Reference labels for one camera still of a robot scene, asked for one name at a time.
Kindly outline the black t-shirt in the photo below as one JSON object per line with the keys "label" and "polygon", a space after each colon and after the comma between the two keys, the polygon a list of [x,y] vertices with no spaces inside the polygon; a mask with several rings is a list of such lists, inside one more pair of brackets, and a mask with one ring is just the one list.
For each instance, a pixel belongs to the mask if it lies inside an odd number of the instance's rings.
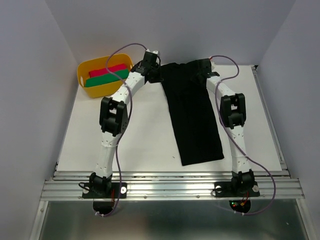
{"label": "black t-shirt", "polygon": [[161,66],[161,83],[183,166],[224,158],[207,89],[191,81],[191,62]]}

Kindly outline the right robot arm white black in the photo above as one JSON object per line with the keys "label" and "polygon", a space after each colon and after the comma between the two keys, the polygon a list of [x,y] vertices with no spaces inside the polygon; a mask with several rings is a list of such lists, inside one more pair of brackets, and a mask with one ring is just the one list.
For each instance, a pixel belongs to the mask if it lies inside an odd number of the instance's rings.
{"label": "right robot arm white black", "polygon": [[229,88],[214,73],[213,62],[208,59],[194,60],[197,73],[192,81],[214,93],[220,123],[225,130],[232,159],[232,178],[214,184],[212,195],[217,198],[258,197],[260,191],[249,160],[246,158],[244,125],[247,119],[246,99],[243,93]]}

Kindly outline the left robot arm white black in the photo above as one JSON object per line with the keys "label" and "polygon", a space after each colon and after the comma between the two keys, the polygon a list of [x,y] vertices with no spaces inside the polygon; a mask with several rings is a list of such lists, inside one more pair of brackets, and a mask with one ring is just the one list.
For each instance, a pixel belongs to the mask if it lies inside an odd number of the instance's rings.
{"label": "left robot arm white black", "polygon": [[129,72],[124,84],[110,97],[103,97],[100,103],[99,125],[102,141],[96,167],[89,177],[89,190],[100,198],[112,192],[113,159],[121,136],[129,125],[128,106],[132,107],[134,94],[146,82],[160,83],[161,67],[136,64]]}

